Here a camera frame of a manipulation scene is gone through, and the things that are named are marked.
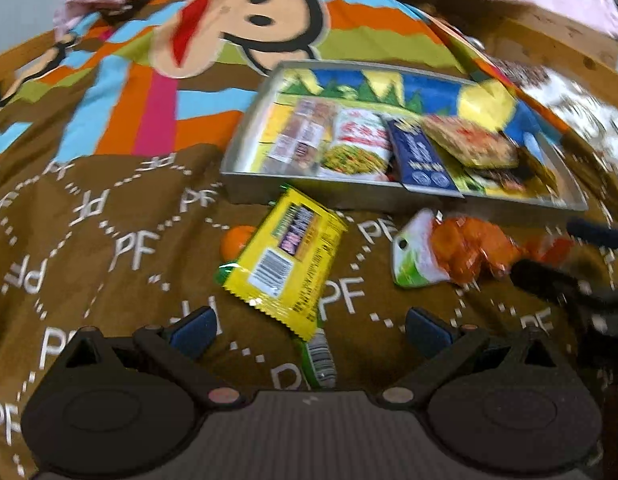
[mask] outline brown fabric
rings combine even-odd
[[[144,7],[136,19],[161,6]],[[96,51],[103,45],[96,38],[82,41],[84,50]],[[179,80],[177,88],[253,90],[263,78],[246,65],[230,69],[222,65]],[[437,70],[458,74],[453,68]],[[217,146],[198,144],[178,151],[173,159],[166,154],[149,171],[143,170],[150,158],[131,155],[93,155],[64,168],[49,167],[64,128],[98,73],[96,66],[68,88],[53,88],[36,102],[17,100],[0,113],[1,132],[15,123],[32,123],[0,157],[0,199],[6,198],[0,208],[0,480],[19,478],[19,466],[27,477],[35,471],[18,432],[20,414],[55,354],[71,332],[85,324],[99,327],[105,336],[125,336],[145,324],[168,325],[182,316],[183,302],[191,310],[212,304],[222,333],[202,366],[247,393],[305,387],[296,372],[300,359],[289,331],[214,282],[225,229],[257,225],[267,211],[264,206],[228,203],[219,182],[222,153]],[[578,139],[569,139],[565,149],[567,162],[590,197],[587,216],[605,222],[596,197],[618,214],[617,178],[595,166],[590,149]],[[86,194],[90,202],[106,190],[102,212],[73,224]],[[188,200],[192,192],[202,199]],[[340,388],[377,392],[421,361],[400,330],[412,306],[427,308],[447,322],[475,323],[495,333],[541,320],[561,349],[570,346],[572,354],[576,351],[564,313],[519,292],[507,280],[481,280],[480,290],[471,289],[463,296],[448,284],[398,288],[391,279],[390,240],[409,218],[391,220],[368,212],[344,212],[343,217],[348,232],[322,302]],[[524,242],[543,234],[545,226],[505,227],[505,231]],[[144,247],[146,252],[130,250],[116,259],[116,243],[129,235],[136,241],[141,238],[135,248]],[[597,248],[578,247],[575,252],[574,270],[594,283],[608,284],[607,267]],[[13,285],[16,278],[6,282],[5,276],[18,274],[25,262],[22,282]],[[614,265],[618,282],[618,261]],[[594,389],[601,386],[600,381]],[[618,409],[618,401],[613,409]],[[606,430],[605,445],[613,449],[618,426],[608,421]],[[610,455],[617,457],[618,452]]]

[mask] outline blue gripper pad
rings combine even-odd
[[[405,334],[426,359],[431,359],[457,338],[457,331],[428,311],[415,307],[407,312]]]
[[[218,321],[212,308],[200,308],[177,322],[169,345],[190,359],[198,359],[215,340]]]

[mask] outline orange candy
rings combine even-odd
[[[251,225],[238,225],[229,229],[220,242],[220,256],[224,262],[232,262],[249,243],[256,228]]]

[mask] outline blue package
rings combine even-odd
[[[463,197],[418,124],[385,120],[400,181],[409,191]]]

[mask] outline bedspread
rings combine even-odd
[[[23,74],[0,108],[0,480],[35,471],[22,409],[84,325],[124,336],[209,305],[218,330],[203,366],[247,391],[305,387],[288,330],[214,282],[223,233],[266,214],[226,200],[222,152],[281,60],[483,70],[506,82],[421,16],[397,0],[151,0],[117,21],[84,17]],[[614,176],[579,166],[590,149],[547,117],[588,185],[591,218],[618,219]],[[575,346],[559,310],[507,282],[462,298],[447,284],[397,288],[390,244],[407,218],[342,215],[348,231],[320,301],[339,387],[374,392],[419,361],[403,334],[412,306],[496,332],[533,323]],[[608,282],[598,250],[582,251]]]

